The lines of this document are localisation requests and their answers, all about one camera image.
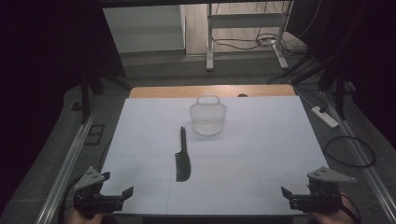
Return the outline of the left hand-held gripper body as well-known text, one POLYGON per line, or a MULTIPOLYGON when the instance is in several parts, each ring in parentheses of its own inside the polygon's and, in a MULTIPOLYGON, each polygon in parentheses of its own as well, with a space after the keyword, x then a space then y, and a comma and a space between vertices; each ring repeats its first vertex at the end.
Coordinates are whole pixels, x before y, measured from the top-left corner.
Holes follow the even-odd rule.
POLYGON ((122 209, 124 201, 122 195, 106 196, 101 193, 105 181, 102 174, 90 167, 74 186, 73 206, 86 218, 122 209))

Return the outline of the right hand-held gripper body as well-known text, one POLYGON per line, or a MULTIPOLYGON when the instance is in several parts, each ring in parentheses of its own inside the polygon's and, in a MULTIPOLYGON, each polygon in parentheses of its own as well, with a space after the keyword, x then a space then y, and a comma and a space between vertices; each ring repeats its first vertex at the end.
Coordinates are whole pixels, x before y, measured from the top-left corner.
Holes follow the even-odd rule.
POLYGON ((341 209, 343 202, 338 184, 355 183, 356 178, 341 174, 327 167, 320 167, 307 174, 308 195, 289 192, 289 204, 293 210, 305 213, 330 215, 341 209))

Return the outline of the black comb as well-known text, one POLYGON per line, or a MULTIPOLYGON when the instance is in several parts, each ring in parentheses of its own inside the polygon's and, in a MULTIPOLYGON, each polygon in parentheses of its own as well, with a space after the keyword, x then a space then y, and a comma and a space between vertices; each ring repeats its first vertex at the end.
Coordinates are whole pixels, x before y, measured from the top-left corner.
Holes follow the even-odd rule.
POLYGON ((187 181, 191 176, 191 161, 187 150, 186 129, 180 128, 181 150, 175 154, 177 182, 187 181))

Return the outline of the white plastic basket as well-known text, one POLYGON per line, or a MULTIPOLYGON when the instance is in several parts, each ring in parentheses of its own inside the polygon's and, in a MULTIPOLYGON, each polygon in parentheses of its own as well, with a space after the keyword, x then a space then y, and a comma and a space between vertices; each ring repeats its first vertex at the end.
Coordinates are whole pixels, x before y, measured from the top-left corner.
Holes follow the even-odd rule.
POLYGON ((191 127, 203 136, 213 136, 224 128, 227 108, 216 94, 199 96, 190 107, 191 127))

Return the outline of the person's left hand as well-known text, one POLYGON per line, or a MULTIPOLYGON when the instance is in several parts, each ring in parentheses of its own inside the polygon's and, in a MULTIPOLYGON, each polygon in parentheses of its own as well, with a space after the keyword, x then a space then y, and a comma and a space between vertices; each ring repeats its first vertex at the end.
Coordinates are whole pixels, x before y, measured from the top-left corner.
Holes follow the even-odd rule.
POLYGON ((101 224, 103 214, 95 214, 93 218, 86 218, 74 207, 71 208, 67 224, 101 224))

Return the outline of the person's right hand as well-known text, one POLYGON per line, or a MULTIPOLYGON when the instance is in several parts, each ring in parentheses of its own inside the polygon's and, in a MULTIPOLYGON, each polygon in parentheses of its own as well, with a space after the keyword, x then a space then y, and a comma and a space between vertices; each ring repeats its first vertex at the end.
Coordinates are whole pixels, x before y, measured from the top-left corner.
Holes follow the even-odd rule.
POLYGON ((355 224, 353 218, 343 210, 338 210, 332 215, 310 213, 306 224, 355 224))

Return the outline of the white table mat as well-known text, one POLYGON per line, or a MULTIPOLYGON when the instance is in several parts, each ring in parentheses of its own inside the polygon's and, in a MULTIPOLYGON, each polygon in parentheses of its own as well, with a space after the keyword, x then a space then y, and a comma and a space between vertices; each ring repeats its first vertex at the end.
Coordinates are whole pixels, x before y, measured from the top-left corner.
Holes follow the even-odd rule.
POLYGON ((307 174, 326 165, 297 96, 232 97, 214 136, 191 127, 191 98, 128 99, 104 164, 105 195, 130 187, 123 213, 168 216, 289 215, 281 188, 306 194, 307 174), (177 182, 186 129, 191 176, 177 182))

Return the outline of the white power strip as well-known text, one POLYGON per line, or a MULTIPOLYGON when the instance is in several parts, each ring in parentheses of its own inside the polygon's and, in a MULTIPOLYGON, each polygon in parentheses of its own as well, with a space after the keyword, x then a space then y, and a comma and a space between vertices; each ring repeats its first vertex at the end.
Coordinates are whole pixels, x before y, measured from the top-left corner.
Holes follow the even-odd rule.
POLYGON ((323 121, 329 128, 333 129, 339 126, 339 123, 333 119, 328 113, 326 113, 319 106, 315 106, 311 109, 311 111, 321 120, 323 121))

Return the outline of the black stand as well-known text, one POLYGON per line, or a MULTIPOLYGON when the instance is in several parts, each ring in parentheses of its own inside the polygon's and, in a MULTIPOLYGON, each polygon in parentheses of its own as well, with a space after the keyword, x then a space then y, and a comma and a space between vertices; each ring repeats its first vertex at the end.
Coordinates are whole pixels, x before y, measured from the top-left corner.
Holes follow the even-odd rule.
POLYGON ((110 82, 122 87, 127 91, 131 91, 134 87, 118 77, 115 77, 108 72, 96 68, 88 73, 83 71, 80 75, 80 89, 81 89, 81 103, 82 103, 82 124, 85 124, 91 114, 89 89, 92 89, 94 94, 103 94, 105 87, 101 81, 101 77, 109 80, 110 82))
POLYGON ((335 110, 342 120, 346 119, 344 113, 345 83, 345 67, 339 62, 329 62, 318 82, 321 91, 328 91, 332 84, 335 84, 335 110))

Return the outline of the wooden table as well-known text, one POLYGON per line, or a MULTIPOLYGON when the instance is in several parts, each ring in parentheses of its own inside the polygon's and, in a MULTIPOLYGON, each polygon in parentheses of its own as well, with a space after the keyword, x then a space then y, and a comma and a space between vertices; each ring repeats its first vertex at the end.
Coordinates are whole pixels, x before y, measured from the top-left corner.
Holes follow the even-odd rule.
POLYGON ((136 87, 130 91, 130 98, 197 98, 204 93, 214 93, 218 97, 293 96, 291 85, 209 85, 209 86, 170 86, 136 87))

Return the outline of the metal floor rail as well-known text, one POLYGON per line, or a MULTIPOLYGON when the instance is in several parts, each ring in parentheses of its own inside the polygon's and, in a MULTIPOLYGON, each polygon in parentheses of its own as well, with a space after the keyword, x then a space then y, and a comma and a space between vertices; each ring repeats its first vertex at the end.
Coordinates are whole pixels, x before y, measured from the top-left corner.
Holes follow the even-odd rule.
MULTIPOLYGON (((324 101, 328 104, 329 111, 334 117, 334 119, 339 123, 339 130, 342 134, 353 137, 355 134, 352 132, 349 124, 346 120, 342 120, 342 117, 338 114, 335 108, 335 102, 332 95, 326 91, 321 91, 319 93, 324 101)), ((358 143, 356 140, 349 140, 348 146, 355 158, 355 160, 360 164, 366 164, 369 161, 369 157, 363 151, 362 143, 358 143)), ((368 168, 363 168, 362 172, 370 185, 372 191, 374 192, 376 198, 378 199, 383 211, 387 215, 389 222, 391 224, 396 224, 396 201, 391 195, 388 187, 386 186, 383 179, 380 177, 375 167, 372 165, 368 168)))
POLYGON ((94 117, 95 113, 92 112, 86 118, 85 122, 79 125, 77 134, 75 135, 67 151, 64 162, 52 184, 46 200, 44 201, 44 204, 38 214, 35 224, 51 223, 55 212, 57 211, 58 206, 61 203, 64 191, 68 184, 68 180, 77 162, 78 155, 82 149, 88 131, 92 126, 92 121, 94 120, 94 117))

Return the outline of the white metal desk frame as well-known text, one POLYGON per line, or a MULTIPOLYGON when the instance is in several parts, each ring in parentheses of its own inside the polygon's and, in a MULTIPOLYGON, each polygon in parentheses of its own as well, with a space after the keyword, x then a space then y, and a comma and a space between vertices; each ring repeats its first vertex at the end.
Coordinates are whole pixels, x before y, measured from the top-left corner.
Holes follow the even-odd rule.
POLYGON ((290 9, 293 1, 288 0, 282 12, 262 13, 262 14, 233 14, 233 15, 214 15, 212 5, 207 4, 207 48, 206 48, 206 70, 214 69, 213 35, 214 29, 233 29, 233 28, 269 28, 278 29, 276 39, 270 42, 272 49, 277 57, 280 68, 289 68, 282 50, 282 37, 286 29, 290 9))

